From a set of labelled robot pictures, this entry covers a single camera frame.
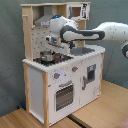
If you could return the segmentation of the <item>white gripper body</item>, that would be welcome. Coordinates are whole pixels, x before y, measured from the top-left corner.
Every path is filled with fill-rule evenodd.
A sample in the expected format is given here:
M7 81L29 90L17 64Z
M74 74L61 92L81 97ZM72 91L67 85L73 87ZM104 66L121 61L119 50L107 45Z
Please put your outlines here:
M50 35L45 38L45 47L51 51L64 55L68 55L70 53L70 48L68 44L62 43L60 38L55 39Z

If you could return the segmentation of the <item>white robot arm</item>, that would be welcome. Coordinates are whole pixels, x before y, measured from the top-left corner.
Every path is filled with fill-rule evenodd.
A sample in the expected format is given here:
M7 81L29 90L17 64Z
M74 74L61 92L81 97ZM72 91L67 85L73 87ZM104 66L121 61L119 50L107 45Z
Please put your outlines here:
M55 15L50 20L49 43L60 38L64 43L83 40L109 40L122 43L122 54L128 58L128 25L117 22L104 22L91 30L79 30L78 24L62 15Z

